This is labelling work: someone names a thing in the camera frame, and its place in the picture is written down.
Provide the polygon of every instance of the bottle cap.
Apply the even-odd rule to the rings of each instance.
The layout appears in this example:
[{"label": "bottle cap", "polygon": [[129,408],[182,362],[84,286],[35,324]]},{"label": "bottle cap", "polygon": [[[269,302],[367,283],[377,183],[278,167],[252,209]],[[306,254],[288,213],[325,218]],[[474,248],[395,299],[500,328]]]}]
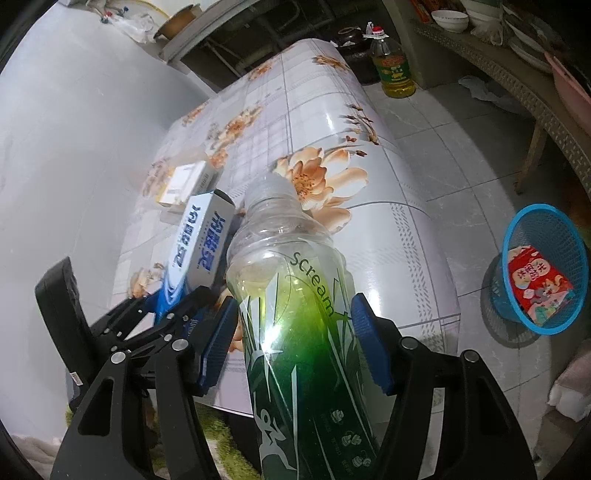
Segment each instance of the bottle cap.
[{"label": "bottle cap", "polygon": [[296,188],[278,173],[268,172],[255,178],[244,194],[244,208],[248,210],[254,204],[267,199],[297,199]]}]

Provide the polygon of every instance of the clear plastic bottle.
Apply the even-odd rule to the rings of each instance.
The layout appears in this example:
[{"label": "clear plastic bottle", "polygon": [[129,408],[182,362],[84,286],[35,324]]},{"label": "clear plastic bottle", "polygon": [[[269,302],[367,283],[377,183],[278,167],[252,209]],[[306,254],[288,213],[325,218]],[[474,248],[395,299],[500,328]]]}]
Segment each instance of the clear plastic bottle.
[{"label": "clear plastic bottle", "polygon": [[296,190],[268,173],[228,249],[265,480],[366,479],[377,446],[362,401],[342,256]]},{"label": "clear plastic bottle", "polygon": [[377,38],[372,41],[370,55],[378,69],[382,90],[392,98],[410,97],[415,86],[402,45],[386,37],[382,27],[373,27],[372,34]]}]

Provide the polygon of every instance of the white box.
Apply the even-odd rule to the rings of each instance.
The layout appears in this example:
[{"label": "white box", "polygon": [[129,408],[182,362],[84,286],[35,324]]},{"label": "white box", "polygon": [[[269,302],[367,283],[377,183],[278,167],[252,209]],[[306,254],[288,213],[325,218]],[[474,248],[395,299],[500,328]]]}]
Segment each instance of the white box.
[{"label": "white box", "polygon": [[212,286],[234,210],[230,197],[220,190],[189,198],[168,256],[157,319],[188,292]]},{"label": "white box", "polygon": [[184,206],[190,196],[207,189],[214,174],[215,169],[206,160],[176,167],[158,203],[164,207]]}]

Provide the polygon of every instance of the wooden leg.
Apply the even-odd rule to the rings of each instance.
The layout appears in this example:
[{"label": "wooden leg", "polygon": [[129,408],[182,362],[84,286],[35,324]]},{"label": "wooden leg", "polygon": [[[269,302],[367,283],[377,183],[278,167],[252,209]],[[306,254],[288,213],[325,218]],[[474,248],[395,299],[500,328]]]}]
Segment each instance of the wooden leg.
[{"label": "wooden leg", "polygon": [[548,133],[546,133],[540,122],[536,122],[534,134],[531,136],[530,149],[527,151],[523,168],[517,175],[517,181],[515,182],[515,191],[518,194],[523,193],[525,178],[538,166],[544,151],[544,145],[546,145],[546,138],[548,138]]}]

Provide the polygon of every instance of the wicker shelf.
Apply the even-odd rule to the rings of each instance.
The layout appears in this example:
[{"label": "wicker shelf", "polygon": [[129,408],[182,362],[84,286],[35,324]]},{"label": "wicker shelf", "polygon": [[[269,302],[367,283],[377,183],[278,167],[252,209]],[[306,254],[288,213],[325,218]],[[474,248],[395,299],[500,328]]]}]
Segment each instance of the wicker shelf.
[{"label": "wicker shelf", "polygon": [[591,137],[567,112],[550,75],[530,67],[506,47],[481,42],[469,31],[451,33],[419,22],[413,27],[474,64],[517,98],[560,147],[591,198]]}]

